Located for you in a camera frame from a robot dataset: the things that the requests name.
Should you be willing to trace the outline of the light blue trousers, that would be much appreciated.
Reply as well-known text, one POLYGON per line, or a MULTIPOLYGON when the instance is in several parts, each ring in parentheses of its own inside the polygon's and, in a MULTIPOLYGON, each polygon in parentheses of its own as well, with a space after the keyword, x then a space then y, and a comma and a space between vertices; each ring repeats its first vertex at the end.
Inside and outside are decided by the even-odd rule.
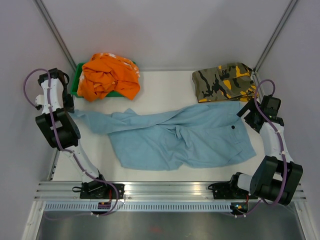
POLYGON ((131 109, 104 114, 76 110, 71 116, 93 133, 107 135, 124 168, 173 171, 218 168, 256 155, 235 101, 198 103, 179 110, 139 115, 131 109))

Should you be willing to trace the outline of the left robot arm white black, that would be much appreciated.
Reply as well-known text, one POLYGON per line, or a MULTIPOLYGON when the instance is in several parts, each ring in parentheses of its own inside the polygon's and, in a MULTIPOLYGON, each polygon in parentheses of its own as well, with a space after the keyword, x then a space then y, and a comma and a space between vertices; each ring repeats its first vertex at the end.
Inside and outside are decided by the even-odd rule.
POLYGON ((35 104, 42 113, 35 122, 49 145, 65 154, 76 167, 82 183, 72 191, 80 193, 81 199, 110 198, 112 190, 86 155, 80 142, 80 130, 70 116, 75 107, 67 89, 69 80, 69 76, 57 68, 39 76, 38 84, 43 94, 35 98, 35 104))

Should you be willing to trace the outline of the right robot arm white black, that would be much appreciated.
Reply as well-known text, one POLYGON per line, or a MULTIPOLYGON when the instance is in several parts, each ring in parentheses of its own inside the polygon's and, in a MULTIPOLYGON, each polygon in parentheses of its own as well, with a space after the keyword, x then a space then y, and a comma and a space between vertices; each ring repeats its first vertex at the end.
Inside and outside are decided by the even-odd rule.
POLYGON ((281 100, 264 96, 262 103, 251 99, 238 113, 245 122, 259 133, 265 157, 255 173, 237 172, 228 185, 228 193, 240 198, 245 192, 250 195, 287 206, 300 183, 303 167, 293 162, 284 139, 284 121, 278 117, 281 100))

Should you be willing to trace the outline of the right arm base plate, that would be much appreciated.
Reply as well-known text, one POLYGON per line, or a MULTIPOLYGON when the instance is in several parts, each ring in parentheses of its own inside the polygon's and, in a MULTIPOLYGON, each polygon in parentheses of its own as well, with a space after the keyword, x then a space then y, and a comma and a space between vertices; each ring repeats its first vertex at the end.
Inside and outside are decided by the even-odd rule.
POLYGON ((247 190, 232 186, 228 182, 213 183, 208 186, 215 200, 256 200, 256 196, 249 195, 247 190))

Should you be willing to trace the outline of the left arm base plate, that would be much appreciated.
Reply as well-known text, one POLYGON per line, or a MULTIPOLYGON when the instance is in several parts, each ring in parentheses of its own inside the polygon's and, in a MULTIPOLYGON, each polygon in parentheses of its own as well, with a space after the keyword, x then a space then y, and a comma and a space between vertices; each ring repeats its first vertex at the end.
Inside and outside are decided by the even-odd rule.
POLYGON ((74 193, 80 193, 80 199, 108 199, 108 200, 115 200, 115 199, 123 199, 124 192, 125 192, 125 185, 122 183, 113 183, 114 187, 118 192, 118 197, 116 195, 115 189, 110 185, 104 185, 103 183, 99 182, 91 182, 90 184, 81 184, 81 187, 74 186, 72 191, 74 193))

